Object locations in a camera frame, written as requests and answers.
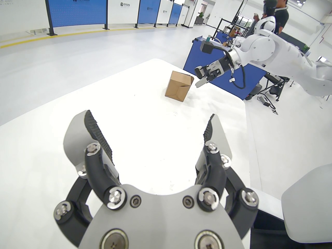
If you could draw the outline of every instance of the metal bolt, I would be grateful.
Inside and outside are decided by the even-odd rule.
[[[100,150],[100,144],[98,142],[93,142],[89,144],[87,147],[87,156],[92,156],[96,154]]]
[[[254,191],[246,192],[242,190],[241,196],[248,206],[256,207],[258,205],[259,199]]]
[[[86,176],[86,169],[85,165],[82,166],[82,170],[77,172],[80,177],[85,177]]]
[[[121,192],[119,190],[115,190],[109,194],[109,201],[111,203],[117,204],[121,200]]]
[[[223,249],[223,244],[214,232],[204,230],[196,237],[195,249]]]
[[[56,220],[60,220],[62,216],[67,214],[71,210],[70,202],[63,201],[59,203],[56,208],[54,209],[54,218]]]
[[[182,203],[185,208],[191,209],[194,205],[194,200],[191,196],[185,196],[182,200]]]
[[[198,200],[211,206],[212,210],[217,209],[219,205],[218,194],[209,187],[204,187],[198,192]]]
[[[207,147],[209,148],[209,150],[216,150],[217,149],[216,145],[213,142],[210,142]]]
[[[223,162],[223,168],[228,169],[232,164],[232,160],[230,159],[230,157],[228,157],[225,154],[220,154],[220,158],[222,159]]]
[[[128,237],[120,229],[109,231],[101,241],[101,249],[128,249]]]
[[[207,146],[211,154],[216,154],[219,152],[218,146],[212,141],[207,141],[205,146]]]
[[[203,200],[206,204],[211,205],[216,201],[215,196],[210,192],[205,192],[203,196]]]
[[[141,205],[141,197],[139,195],[132,196],[130,199],[130,206],[132,208],[137,208]]]
[[[119,209],[126,201],[126,192],[119,186],[112,187],[109,190],[109,209]]]

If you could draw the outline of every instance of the black cable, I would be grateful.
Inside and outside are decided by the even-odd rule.
[[[235,81],[233,81],[232,83],[238,88],[238,89],[244,89],[246,87],[246,74],[244,72],[244,67],[242,64],[240,64],[240,67],[242,69],[242,77],[243,77],[243,87],[238,86]]]

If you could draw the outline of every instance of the brown cardboard box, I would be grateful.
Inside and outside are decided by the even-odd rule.
[[[233,30],[229,33],[229,36],[230,36],[230,37],[234,37],[234,36],[235,36],[235,33],[236,33],[236,30],[233,29]]]
[[[172,71],[165,96],[183,102],[192,82],[193,76]]]

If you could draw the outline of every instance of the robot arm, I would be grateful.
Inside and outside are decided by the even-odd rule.
[[[228,51],[209,42],[203,42],[201,46],[205,53],[211,53],[215,48],[223,50],[225,56],[210,65],[195,68],[201,79],[196,87],[250,63],[274,75],[293,79],[310,95],[332,94],[332,65],[309,61],[297,47],[268,30],[261,29],[258,34],[243,40],[240,47]]]

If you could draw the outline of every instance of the man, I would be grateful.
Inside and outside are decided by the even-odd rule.
[[[288,0],[277,0],[276,3],[276,9],[275,9],[275,13],[274,13],[274,17],[275,17],[275,34],[280,34],[281,31],[283,30],[283,28],[285,27],[288,18],[289,18],[289,14],[288,14],[288,6],[287,6],[287,2]],[[254,15],[254,20],[255,21],[259,21],[259,17],[258,15]]]

